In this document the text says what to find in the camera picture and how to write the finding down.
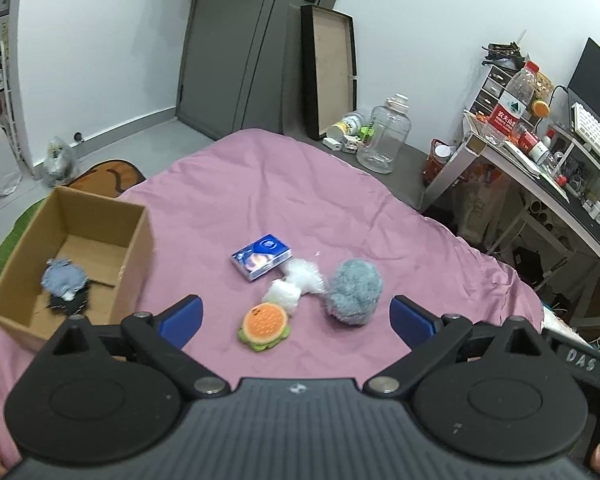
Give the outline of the small white box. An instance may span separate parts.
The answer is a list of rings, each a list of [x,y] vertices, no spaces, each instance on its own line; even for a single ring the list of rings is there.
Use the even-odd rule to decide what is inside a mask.
[[[322,143],[334,152],[339,152],[342,149],[342,143],[339,140],[330,138],[329,136],[325,136],[322,140]]]

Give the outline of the blue grey cloth piece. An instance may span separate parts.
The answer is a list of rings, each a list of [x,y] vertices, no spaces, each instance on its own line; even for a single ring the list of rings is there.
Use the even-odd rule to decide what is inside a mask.
[[[41,278],[41,286],[52,296],[71,301],[84,289],[88,277],[86,272],[69,259],[50,259]]]

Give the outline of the grey door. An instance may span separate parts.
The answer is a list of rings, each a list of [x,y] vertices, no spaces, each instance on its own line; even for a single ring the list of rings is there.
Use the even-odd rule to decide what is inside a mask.
[[[193,0],[176,117],[213,140],[242,129],[281,133],[299,107],[302,6],[336,0]]]

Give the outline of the grey fluffy plush ball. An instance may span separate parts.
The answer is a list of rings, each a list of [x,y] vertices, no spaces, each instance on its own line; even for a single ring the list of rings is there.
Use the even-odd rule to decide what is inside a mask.
[[[377,309],[383,288],[373,263],[362,259],[343,261],[328,280],[326,314],[349,326],[366,325]]]

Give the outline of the black framed cork board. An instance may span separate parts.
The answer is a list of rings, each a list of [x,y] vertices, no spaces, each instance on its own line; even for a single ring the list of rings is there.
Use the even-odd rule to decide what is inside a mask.
[[[306,135],[321,140],[326,130],[358,108],[353,18],[321,6],[300,9],[301,96]]]

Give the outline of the green leaf cartoon mat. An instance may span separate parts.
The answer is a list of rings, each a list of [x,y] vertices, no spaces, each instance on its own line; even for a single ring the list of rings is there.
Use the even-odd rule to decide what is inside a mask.
[[[15,250],[24,232],[27,231],[29,224],[35,217],[36,213],[38,212],[38,208],[41,207],[42,203],[44,203],[44,200],[39,200],[23,211],[23,213],[20,214],[20,216],[16,219],[10,232],[2,241],[2,244],[0,245],[0,277],[10,255]]]

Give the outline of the clear plastic bag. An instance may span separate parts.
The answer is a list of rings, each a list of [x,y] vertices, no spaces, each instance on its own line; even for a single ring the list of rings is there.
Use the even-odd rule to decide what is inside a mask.
[[[317,264],[306,259],[291,258],[282,265],[284,281],[300,289],[300,294],[324,295],[326,280]]]

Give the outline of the black monitor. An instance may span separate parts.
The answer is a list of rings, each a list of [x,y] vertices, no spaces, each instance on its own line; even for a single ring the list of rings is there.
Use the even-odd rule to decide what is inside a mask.
[[[600,121],[600,46],[592,38],[586,40],[568,89]]]

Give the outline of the pink bed sheet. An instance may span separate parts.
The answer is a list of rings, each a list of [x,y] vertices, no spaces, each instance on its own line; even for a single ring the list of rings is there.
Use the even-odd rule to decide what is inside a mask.
[[[195,294],[204,303],[201,329],[186,352],[238,382],[244,377],[353,377],[364,382],[406,353],[388,317],[403,295],[435,314],[455,312],[501,323],[521,315],[540,326],[538,296],[516,271],[483,255],[445,226],[397,200],[379,181],[308,144],[263,130],[244,130],[185,157],[130,188],[122,202],[147,209],[154,237],[151,267],[137,310],[157,313]],[[351,328],[305,296],[277,347],[254,352],[237,337],[246,312],[269,278],[247,281],[230,257],[273,234],[325,275],[343,261],[373,263],[384,282],[366,325]],[[0,459],[20,459],[3,410],[30,364],[0,325]]]

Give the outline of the small drawer organizer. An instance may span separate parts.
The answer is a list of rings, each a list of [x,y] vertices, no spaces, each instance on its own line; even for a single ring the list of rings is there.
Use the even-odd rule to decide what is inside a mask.
[[[476,92],[475,99],[468,106],[471,114],[489,117],[511,79],[512,74],[507,70],[489,65],[488,71],[480,82],[480,88]]]

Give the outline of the black cloth piece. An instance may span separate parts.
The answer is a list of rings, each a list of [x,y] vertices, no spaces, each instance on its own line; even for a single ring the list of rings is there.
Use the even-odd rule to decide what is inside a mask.
[[[62,314],[65,316],[81,314],[88,307],[88,300],[90,300],[90,288],[91,283],[87,282],[74,294],[73,298],[70,300],[50,295],[50,298],[48,298],[47,307],[55,314]]]

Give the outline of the white towel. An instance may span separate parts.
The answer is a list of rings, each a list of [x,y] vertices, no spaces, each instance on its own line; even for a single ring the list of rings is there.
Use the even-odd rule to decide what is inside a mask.
[[[262,302],[264,304],[276,304],[289,316],[293,316],[298,308],[301,296],[302,290],[297,285],[284,280],[274,280],[263,296]]]

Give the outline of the blue tissue pack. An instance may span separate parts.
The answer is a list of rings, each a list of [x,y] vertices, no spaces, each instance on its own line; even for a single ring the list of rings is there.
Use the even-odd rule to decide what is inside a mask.
[[[273,234],[266,234],[234,252],[230,260],[247,281],[253,282],[289,260],[291,256],[288,245]]]

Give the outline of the white keyboard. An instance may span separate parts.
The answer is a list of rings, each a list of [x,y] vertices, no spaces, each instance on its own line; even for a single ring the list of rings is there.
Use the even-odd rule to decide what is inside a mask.
[[[600,156],[600,122],[580,103],[571,105],[573,130]]]

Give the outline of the brown cardboard box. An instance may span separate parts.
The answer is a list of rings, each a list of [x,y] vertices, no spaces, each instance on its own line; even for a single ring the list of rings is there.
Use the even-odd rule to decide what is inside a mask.
[[[64,316],[42,285],[50,260],[83,270],[83,314],[94,325],[117,324],[136,310],[151,267],[154,237],[145,207],[55,188],[38,208],[0,277],[0,325],[30,350],[42,348]]]

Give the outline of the large clear plastic jar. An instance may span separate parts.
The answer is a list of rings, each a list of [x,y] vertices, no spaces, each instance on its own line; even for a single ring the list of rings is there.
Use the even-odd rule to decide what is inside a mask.
[[[384,104],[372,109],[356,159],[376,174],[391,174],[396,156],[411,128],[408,97],[400,93],[389,96]]]

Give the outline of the white desk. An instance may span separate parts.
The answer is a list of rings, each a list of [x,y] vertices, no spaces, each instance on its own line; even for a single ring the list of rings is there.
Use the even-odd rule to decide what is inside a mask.
[[[582,242],[600,259],[600,225],[590,217],[580,203],[558,190],[557,185],[544,174],[529,172],[531,162],[522,162],[510,151],[496,146],[481,133],[482,123],[465,110],[462,119],[463,140],[437,177],[422,192],[419,211],[424,212],[480,157],[498,167],[522,188],[543,202]]]

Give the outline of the hamburger plush toy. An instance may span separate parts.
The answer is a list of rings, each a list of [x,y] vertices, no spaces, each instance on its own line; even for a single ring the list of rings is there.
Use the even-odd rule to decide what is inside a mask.
[[[269,302],[251,308],[238,330],[239,340],[255,352],[272,349],[289,335],[287,312]]]

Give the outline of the small grey trash bag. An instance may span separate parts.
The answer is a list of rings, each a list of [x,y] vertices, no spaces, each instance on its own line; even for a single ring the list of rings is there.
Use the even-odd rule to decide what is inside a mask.
[[[72,182],[79,173],[76,150],[58,136],[54,136],[47,144],[41,172],[42,180],[49,188]]]

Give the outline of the white yellow canister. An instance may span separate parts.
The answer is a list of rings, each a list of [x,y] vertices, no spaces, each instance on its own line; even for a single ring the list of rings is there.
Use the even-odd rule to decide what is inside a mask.
[[[346,136],[357,136],[364,125],[364,117],[358,112],[351,112],[329,126],[325,136],[343,142]]]

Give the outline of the orange cat floor mat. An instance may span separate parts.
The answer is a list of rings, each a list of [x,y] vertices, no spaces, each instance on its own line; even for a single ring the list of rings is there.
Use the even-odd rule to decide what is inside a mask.
[[[106,160],[86,170],[67,184],[67,188],[109,198],[117,198],[129,188],[146,180],[132,162]]]

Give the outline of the red label water bottle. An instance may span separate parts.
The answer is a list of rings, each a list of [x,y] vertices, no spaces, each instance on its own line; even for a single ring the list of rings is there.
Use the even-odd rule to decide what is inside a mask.
[[[534,95],[539,70],[535,62],[527,61],[506,84],[491,115],[482,126],[482,135],[490,143],[501,145],[520,122]]]

